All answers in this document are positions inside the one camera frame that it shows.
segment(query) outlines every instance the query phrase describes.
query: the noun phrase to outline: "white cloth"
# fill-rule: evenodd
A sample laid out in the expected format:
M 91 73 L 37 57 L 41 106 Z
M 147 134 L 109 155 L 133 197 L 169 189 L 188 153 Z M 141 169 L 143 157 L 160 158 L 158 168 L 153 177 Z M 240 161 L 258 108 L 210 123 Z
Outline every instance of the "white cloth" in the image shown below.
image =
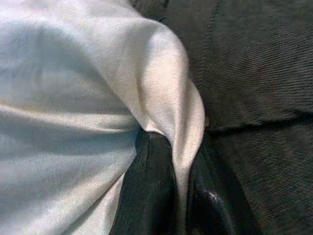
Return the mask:
M 172 145 L 183 234 L 204 129 L 187 64 L 125 1 L 2 0 L 0 234 L 108 234 L 139 125 Z

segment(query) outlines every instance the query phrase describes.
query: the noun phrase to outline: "white satin fabric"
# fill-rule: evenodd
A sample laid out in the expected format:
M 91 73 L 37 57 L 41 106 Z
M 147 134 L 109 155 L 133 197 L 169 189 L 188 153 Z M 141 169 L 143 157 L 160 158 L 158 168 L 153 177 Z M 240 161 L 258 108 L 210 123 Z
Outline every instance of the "white satin fabric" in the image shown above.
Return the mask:
M 140 126 L 172 145 L 183 234 L 204 129 L 187 64 L 126 1 L 2 0 L 0 234 L 108 234 Z

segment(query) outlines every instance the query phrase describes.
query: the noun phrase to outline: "white fabric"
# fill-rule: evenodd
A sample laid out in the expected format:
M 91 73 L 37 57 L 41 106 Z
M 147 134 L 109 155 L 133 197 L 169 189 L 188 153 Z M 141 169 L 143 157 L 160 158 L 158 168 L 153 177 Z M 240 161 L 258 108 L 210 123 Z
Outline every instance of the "white fabric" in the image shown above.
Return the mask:
M 108 234 L 139 125 L 172 145 L 183 234 L 204 129 L 187 69 L 178 38 L 125 1 L 2 0 L 0 234 Z

